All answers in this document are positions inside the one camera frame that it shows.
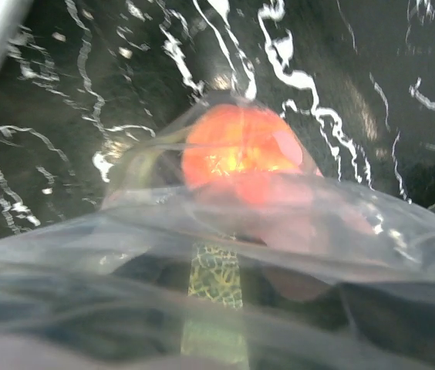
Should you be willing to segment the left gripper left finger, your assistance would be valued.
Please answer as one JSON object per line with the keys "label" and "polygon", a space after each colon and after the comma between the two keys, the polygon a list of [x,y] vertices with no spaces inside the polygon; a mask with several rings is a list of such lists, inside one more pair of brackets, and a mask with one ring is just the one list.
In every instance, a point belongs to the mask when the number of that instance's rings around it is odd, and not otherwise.
{"label": "left gripper left finger", "polygon": [[141,254],[112,273],[0,257],[0,362],[196,362],[190,264]]}

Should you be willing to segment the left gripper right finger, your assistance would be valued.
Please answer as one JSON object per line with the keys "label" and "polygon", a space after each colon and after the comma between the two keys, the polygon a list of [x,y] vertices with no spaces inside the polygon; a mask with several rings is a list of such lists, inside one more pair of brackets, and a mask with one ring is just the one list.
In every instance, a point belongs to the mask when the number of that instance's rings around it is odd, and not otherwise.
{"label": "left gripper right finger", "polygon": [[435,274],[380,271],[326,278],[242,266],[254,366],[435,366]]}

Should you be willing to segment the green fake melon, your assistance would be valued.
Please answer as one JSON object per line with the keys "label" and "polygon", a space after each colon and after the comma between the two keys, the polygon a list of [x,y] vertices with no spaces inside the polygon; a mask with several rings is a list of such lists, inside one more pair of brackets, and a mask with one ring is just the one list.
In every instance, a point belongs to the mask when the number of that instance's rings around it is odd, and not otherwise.
{"label": "green fake melon", "polygon": [[[211,243],[196,243],[192,251],[187,295],[241,310],[244,304],[237,254]],[[248,345],[239,329],[188,318],[180,351],[185,355],[203,355],[239,369],[249,368]]]}

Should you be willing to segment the clear zip top bag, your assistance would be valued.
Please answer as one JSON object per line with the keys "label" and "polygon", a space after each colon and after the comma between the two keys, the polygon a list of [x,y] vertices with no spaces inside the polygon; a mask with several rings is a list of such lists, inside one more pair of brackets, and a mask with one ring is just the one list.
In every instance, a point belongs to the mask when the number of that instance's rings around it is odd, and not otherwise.
{"label": "clear zip top bag", "polygon": [[435,369],[435,213],[212,91],[97,212],[0,240],[0,369]]}

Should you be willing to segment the orange fake fruit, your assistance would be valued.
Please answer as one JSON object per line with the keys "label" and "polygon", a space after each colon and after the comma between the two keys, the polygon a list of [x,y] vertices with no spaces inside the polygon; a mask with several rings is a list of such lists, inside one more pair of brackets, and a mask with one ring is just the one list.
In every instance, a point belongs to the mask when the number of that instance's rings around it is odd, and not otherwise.
{"label": "orange fake fruit", "polygon": [[273,173],[301,173],[303,149],[289,125],[270,109],[221,104],[206,112],[186,138],[181,168],[187,186],[233,180],[231,189],[249,204],[262,204]]}

